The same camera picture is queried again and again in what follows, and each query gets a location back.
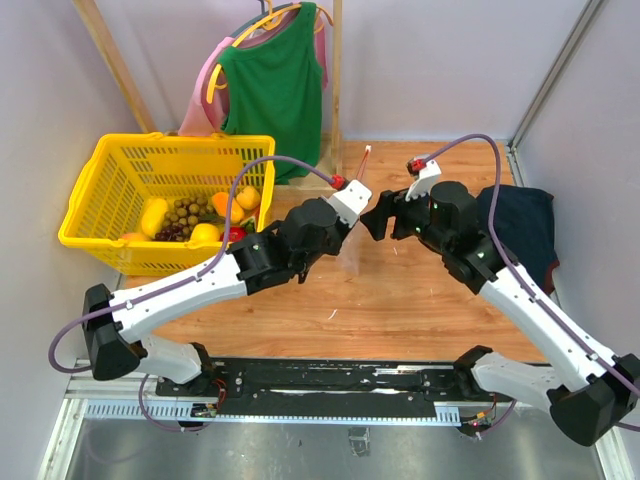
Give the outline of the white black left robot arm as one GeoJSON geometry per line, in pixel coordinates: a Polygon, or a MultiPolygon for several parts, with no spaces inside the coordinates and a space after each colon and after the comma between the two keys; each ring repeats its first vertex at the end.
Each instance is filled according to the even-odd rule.
{"type": "Polygon", "coordinates": [[[110,292],[98,284],[85,293],[83,327],[90,370],[98,381],[139,371],[166,377],[190,394],[207,393],[214,371],[206,349],[152,336],[155,328],[210,304],[304,282],[322,256],[339,254],[367,205],[342,192],[304,201],[282,221],[234,242],[220,259],[152,282],[139,290],[110,292]]]}

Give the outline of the red apple toy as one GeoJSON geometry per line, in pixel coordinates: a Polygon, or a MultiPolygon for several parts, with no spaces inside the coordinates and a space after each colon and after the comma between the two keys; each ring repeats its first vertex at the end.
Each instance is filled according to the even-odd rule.
{"type": "Polygon", "coordinates": [[[239,226],[231,227],[229,230],[228,241],[234,243],[244,239],[248,235],[247,231],[239,226]]]}

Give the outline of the clear orange zip bag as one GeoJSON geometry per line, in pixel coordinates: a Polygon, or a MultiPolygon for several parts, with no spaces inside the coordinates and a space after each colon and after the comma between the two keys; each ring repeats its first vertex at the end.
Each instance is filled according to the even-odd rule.
{"type": "MultiPolygon", "coordinates": [[[[362,160],[358,166],[355,178],[363,181],[366,176],[368,160],[371,155],[372,146],[367,144],[364,148],[362,160]]],[[[344,252],[344,266],[348,273],[358,276],[360,272],[360,245],[363,235],[363,227],[356,223],[347,238],[347,245],[344,252]]]]}

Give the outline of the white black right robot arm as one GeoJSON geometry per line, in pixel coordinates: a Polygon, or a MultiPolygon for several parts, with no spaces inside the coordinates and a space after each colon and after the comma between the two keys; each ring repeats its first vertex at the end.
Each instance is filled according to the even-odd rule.
{"type": "Polygon", "coordinates": [[[372,238],[413,236],[439,254],[448,273],[506,315],[541,351],[548,367],[509,360],[477,346],[454,364],[455,392],[474,400],[506,395],[548,413],[561,432],[594,445],[620,425],[639,399],[639,359],[619,356],[577,325],[537,286],[526,268],[482,230],[477,202],[461,183],[437,183],[425,196],[383,192],[361,221],[372,238]]]}

